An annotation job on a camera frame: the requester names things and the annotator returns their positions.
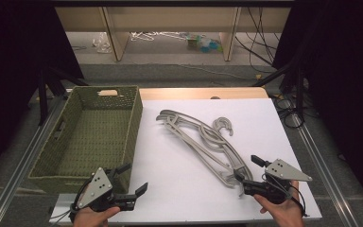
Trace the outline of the clear plastic bag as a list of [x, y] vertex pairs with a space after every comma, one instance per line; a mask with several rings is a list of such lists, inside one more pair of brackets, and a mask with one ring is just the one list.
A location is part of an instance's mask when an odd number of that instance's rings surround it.
[[97, 37], [93, 38], [93, 47], [97, 53], [109, 54], [112, 52], [111, 45], [105, 32], [100, 32]]

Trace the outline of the light wooden desk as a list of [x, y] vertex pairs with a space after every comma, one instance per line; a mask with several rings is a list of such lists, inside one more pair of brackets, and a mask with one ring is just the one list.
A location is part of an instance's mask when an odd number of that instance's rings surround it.
[[105, 32], [112, 58], [121, 61], [132, 31], [217, 32], [225, 61], [232, 59], [234, 35], [284, 30], [289, 8], [265, 7], [57, 7], [61, 24], [69, 32]]

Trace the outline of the colourful plastic toys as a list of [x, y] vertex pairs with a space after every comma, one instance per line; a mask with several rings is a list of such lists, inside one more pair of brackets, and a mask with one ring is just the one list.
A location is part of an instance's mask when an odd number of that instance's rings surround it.
[[222, 52], [221, 44], [206, 36], [189, 34], [186, 36], [187, 46], [191, 49], [197, 49], [202, 53], [209, 53], [211, 51]]

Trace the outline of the black metal stand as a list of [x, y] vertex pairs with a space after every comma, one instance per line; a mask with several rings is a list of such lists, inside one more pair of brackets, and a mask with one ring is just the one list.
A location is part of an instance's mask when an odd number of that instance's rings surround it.
[[87, 83], [71, 76], [64, 71], [55, 68], [47, 67], [38, 75], [38, 94], [40, 104], [40, 122], [41, 126], [48, 117], [48, 102], [46, 89], [49, 89], [54, 96], [64, 96], [66, 89], [62, 84], [63, 80], [67, 80], [77, 86], [87, 86]]
[[280, 90], [283, 94], [290, 93], [292, 89], [296, 91], [296, 104], [293, 108], [293, 113], [298, 118], [297, 128], [301, 127], [304, 123], [303, 118], [303, 76], [304, 71], [300, 65], [294, 61], [291, 61], [287, 65], [281, 67], [275, 72], [271, 73], [264, 79], [260, 79], [253, 84], [253, 87], [262, 87], [269, 82], [275, 80], [279, 76], [283, 76], [283, 81], [280, 85]]

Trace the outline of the white hangers on floor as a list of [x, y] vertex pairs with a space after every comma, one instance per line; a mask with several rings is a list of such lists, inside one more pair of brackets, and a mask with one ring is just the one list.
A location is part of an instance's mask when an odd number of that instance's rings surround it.
[[166, 37], [176, 40], [185, 41], [186, 37], [183, 36], [180, 32], [131, 32], [130, 39], [135, 42], [137, 40], [153, 42], [158, 37]]

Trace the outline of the black curtain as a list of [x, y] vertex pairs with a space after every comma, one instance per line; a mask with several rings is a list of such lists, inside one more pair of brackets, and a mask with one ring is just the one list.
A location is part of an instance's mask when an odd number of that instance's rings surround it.
[[315, 107], [363, 187], [363, 0], [294, 0], [273, 66], [292, 59], [321, 13], [302, 65]]
[[55, 70], [83, 77], [50, 0], [0, 0], [0, 155], [5, 151], [40, 77]]

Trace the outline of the white board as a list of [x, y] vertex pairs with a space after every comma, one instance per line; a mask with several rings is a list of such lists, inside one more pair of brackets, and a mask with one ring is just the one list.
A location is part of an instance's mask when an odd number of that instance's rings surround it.
[[158, 120], [162, 110], [174, 110], [210, 124], [228, 118], [231, 131], [222, 134], [261, 180], [263, 168], [251, 161], [299, 163], [272, 101], [268, 98], [146, 100], [132, 164], [130, 189], [142, 184], [147, 192], [132, 211], [110, 218], [116, 225], [190, 225], [269, 222], [260, 204], [243, 196], [239, 187], [225, 186], [195, 152]]

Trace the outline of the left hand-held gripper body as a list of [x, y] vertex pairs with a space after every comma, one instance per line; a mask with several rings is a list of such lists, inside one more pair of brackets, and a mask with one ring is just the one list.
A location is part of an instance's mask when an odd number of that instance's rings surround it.
[[90, 207], [95, 212], [102, 212], [111, 207], [121, 211], [132, 211], [136, 202], [135, 195], [116, 194], [114, 192], [114, 169], [100, 167], [90, 180], [81, 187], [75, 199], [75, 210]]

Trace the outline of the person's right hand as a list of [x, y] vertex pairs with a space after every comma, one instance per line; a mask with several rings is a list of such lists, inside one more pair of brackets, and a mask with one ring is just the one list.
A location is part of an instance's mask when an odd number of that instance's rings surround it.
[[302, 209], [294, 200], [274, 204], [261, 195], [253, 197], [262, 206], [260, 213], [269, 212], [279, 227], [304, 227]]

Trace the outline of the person's left hand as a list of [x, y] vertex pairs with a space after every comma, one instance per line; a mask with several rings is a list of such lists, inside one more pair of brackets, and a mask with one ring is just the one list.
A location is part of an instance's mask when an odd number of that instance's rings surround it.
[[90, 207], [78, 211], [73, 227], [109, 227], [108, 219], [121, 211], [119, 207], [111, 207], [102, 212], [95, 212]]

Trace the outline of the green woven basket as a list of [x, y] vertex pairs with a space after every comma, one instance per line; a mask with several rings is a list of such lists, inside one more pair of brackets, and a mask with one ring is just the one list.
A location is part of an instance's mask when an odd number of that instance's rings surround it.
[[28, 179], [46, 193], [76, 193], [98, 168], [132, 163], [142, 112], [137, 86], [74, 87]]

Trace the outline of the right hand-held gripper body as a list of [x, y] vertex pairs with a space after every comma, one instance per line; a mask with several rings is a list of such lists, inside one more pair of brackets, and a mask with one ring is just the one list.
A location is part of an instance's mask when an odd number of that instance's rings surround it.
[[280, 204], [291, 198], [289, 193], [291, 181], [313, 181], [312, 177], [282, 159], [270, 162], [270, 165], [264, 167], [264, 169], [264, 180], [262, 182], [245, 179], [242, 183], [246, 195], [261, 195], [274, 204]]

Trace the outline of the aluminium floor rail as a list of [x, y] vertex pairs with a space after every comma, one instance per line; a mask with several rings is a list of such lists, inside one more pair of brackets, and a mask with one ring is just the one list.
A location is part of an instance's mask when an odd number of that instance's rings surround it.
[[0, 156], [0, 227], [48, 227], [58, 198], [31, 183], [27, 176], [63, 107], [64, 98], [48, 100], [48, 117], [31, 100], [8, 148]]
[[308, 170], [313, 172], [313, 182], [310, 184], [310, 189], [319, 184], [327, 192], [324, 198], [315, 196], [315, 199], [329, 200], [344, 227], [358, 227], [354, 210], [343, 195], [342, 188], [337, 184], [337, 178], [334, 176], [332, 168], [327, 165], [327, 159], [322, 156], [320, 147], [305, 125], [305, 121], [301, 127], [297, 128], [298, 118], [293, 114], [291, 122], [294, 131], [299, 136], [298, 143], [293, 143], [293, 151], [302, 169], [305, 172]]

